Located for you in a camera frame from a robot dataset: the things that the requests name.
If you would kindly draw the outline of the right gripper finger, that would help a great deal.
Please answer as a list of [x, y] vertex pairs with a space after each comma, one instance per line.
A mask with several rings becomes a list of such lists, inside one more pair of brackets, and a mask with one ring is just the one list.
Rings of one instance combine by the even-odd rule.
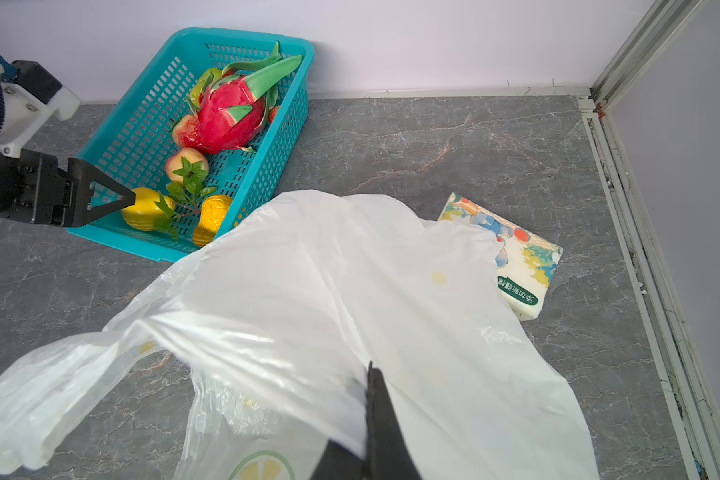
[[366, 454], [360, 458], [329, 441], [311, 479], [420, 480], [407, 449], [380, 369], [369, 364], [366, 391]]

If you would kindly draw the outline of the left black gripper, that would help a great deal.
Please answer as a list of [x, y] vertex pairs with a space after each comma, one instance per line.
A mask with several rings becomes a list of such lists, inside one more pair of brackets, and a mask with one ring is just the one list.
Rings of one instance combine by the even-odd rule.
[[0, 217], [12, 221], [82, 227], [135, 204], [134, 191], [91, 163], [35, 151], [18, 158], [0, 152]]

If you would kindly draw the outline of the fake yellow lemon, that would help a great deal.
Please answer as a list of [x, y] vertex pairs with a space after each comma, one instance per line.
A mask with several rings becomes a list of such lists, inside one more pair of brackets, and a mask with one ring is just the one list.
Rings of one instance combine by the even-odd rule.
[[122, 219], [131, 228], [143, 232], [167, 229], [175, 215], [175, 201], [155, 190], [137, 187], [134, 204], [121, 210]]

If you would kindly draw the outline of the green leafy twig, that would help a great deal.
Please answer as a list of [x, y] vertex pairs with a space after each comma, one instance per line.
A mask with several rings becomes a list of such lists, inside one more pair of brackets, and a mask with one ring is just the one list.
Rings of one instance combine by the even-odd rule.
[[205, 185], [207, 177], [203, 181], [193, 177], [185, 180], [183, 185], [175, 182], [166, 185], [168, 197], [175, 201], [175, 215], [167, 229], [156, 231], [169, 235], [174, 241], [179, 240], [180, 220], [188, 214], [200, 214], [201, 203], [217, 191], [215, 186]]

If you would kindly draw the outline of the fake peach with leaves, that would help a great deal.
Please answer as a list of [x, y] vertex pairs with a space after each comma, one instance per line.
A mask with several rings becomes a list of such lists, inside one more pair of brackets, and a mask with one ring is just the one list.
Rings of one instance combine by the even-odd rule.
[[165, 173], [171, 182], [184, 184], [184, 181], [198, 177], [203, 181], [210, 171], [206, 157], [194, 148], [182, 148], [165, 163]]

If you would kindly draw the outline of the fake orange fruit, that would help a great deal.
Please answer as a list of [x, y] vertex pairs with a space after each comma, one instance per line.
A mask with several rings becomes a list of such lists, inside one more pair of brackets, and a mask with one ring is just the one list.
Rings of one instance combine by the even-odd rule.
[[214, 240], [231, 204], [232, 198], [225, 195], [213, 195], [204, 200], [199, 222], [192, 235], [196, 247], [202, 248]]

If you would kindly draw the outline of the white plastic bag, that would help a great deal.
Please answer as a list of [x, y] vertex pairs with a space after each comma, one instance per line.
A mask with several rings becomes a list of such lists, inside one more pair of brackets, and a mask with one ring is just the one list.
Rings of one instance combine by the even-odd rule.
[[307, 479], [366, 454], [370, 363], [422, 479], [594, 479], [590, 431], [498, 286], [496, 236], [385, 195], [288, 192], [174, 263], [99, 332], [0, 376], [0, 474], [39, 469], [139, 360], [195, 398], [179, 479]]

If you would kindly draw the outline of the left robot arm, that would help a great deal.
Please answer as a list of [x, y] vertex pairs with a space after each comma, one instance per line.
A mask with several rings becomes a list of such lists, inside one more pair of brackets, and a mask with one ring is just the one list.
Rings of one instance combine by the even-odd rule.
[[77, 228], [134, 205], [133, 191], [90, 163], [27, 149], [55, 118], [70, 119], [80, 98], [36, 61], [0, 55], [0, 218]]

